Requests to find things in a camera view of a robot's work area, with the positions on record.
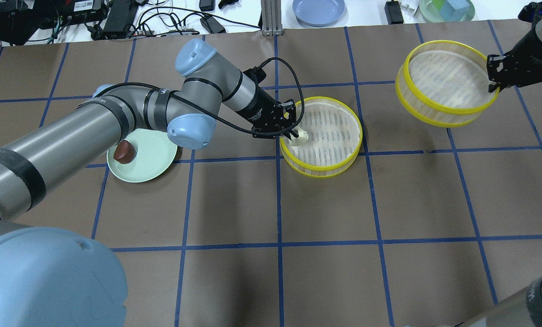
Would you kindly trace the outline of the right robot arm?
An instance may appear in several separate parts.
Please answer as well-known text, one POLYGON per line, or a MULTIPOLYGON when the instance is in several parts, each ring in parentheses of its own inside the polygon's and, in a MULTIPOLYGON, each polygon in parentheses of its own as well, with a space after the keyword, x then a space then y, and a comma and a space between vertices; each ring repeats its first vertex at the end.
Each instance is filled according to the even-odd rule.
MULTIPOLYGON (((490 93, 542 83, 542 2, 528 4, 518 18, 531 23, 530 31, 508 52, 487 56, 490 93)), ((542 276, 461 326, 542 327, 542 276)))

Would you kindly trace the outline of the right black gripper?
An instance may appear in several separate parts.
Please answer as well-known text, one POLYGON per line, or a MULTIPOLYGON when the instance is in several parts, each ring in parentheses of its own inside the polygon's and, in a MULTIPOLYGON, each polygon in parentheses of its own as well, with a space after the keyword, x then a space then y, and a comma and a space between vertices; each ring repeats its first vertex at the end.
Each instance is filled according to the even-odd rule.
POLYGON ((505 54, 487 56, 488 92, 542 83, 542 41, 531 30, 505 54))

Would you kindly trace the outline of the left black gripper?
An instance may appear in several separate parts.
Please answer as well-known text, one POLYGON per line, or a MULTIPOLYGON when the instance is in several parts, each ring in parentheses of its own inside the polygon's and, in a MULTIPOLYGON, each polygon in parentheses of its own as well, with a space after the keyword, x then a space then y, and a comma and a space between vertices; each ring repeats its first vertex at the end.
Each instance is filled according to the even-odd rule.
POLYGON ((261 69, 251 68, 244 72, 243 81, 252 81, 255 84, 254 97, 249 104, 241 110, 241 117, 252 124, 251 131, 256 133, 254 138, 275 139, 276 136, 263 136, 263 133, 278 133, 284 129, 288 142, 295 142, 299 132, 292 125, 298 120, 297 105, 295 101, 279 102, 274 100, 266 91, 259 87, 259 77, 264 78, 265 72, 261 69))

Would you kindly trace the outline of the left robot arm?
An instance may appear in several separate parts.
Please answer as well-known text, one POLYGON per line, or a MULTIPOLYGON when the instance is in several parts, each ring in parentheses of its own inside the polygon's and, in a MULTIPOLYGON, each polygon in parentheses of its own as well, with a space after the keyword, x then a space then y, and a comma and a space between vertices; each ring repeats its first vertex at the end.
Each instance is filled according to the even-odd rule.
POLYGON ((74 112, 0 147, 0 327, 121 327, 128 286, 105 245, 80 234, 11 220, 137 129, 177 146, 209 145, 225 105, 255 138, 298 137, 304 109, 263 91, 265 60, 242 72, 201 39, 177 55, 182 89, 125 82, 100 86, 74 112))

